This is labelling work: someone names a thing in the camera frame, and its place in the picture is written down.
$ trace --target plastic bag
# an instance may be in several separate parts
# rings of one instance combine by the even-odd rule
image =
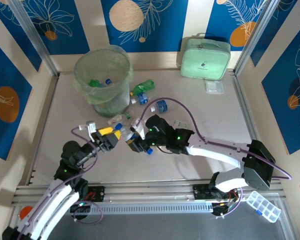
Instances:
[[[122,94],[119,97],[121,104],[125,102],[129,104],[129,83],[133,81],[134,71],[128,54],[121,47],[109,45],[86,53],[75,64],[73,73],[74,88],[83,94],[89,104],[106,103],[115,97],[118,98],[119,94]],[[90,80],[104,83],[106,79],[111,79],[113,85],[106,87],[88,85]]]

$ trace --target blue bottle cap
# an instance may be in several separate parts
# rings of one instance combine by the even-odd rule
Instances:
[[[107,84],[107,85],[110,85],[110,84],[112,84],[112,81],[111,81],[111,79],[110,79],[110,78],[108,78],[107,80],[105,80],[105,84]]]
[[[118,123],[115,127],[114,130],[120,130],[123,127],[121,123]]]
[[[154,152],[152,148],[149,148],[148,151],[146,151],[147,154],[151,155]]]

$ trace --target small white box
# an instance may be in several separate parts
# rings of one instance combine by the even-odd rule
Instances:
[[[250,194],[246,203],[271,223],[275,223],[281,214],[280,208],[277,208],[257,191],[253,191]]]

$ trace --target trash bin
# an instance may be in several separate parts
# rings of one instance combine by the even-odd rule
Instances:
[[[103,117],[113,117],[129,106],[129,83],[133,68],[128,54],[119,46],[109,45],[82,56],[74,66],[74,87]],[[110,79],[112,85],[105,84]],[[88,83],[99,80],[104,87]]]

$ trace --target blue wallpaper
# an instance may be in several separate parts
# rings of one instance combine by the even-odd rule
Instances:
[[[254,66],[256,66],[260,61],[261,57],[267,50],[268,46],[272,42],[272,39],[274,39],[275,35],[288,17],[296,2],[297,0],[281,0],[279,2],[271,19],[265,27],[264,32],[262,33],[259,41],[256,43],[256,46],[250,55]]]
[[[74,0],[23,0],[21,4],[51,55],[85,54],[90,50]],[[1,2],[0,18],[11,34],[22,31],[10,8]],[[29,41],[24,35],[19,45]]]
[[[3,160],[8,157],[31,89],[0,49],[0,158]]]
[[[26,33],[21,28],[19,22],[11,12],[8,5],[2,3],[0,1],[0,19],[11,33],[12,37],[16,41],[16,43],[20,46],[24,54],[30,60],[34,68],[38,71],[41,65],[41,58],[34,46],[30,42]]]
[[[128,53],[178,52],[188,0],[101,0],[109,42]]]
[[[266,0],[216,0],[206,38],[230,43],[231,51],[242,51],[265,5]]]
[[[262,81],[290,154],[300,149],[300,31]]]

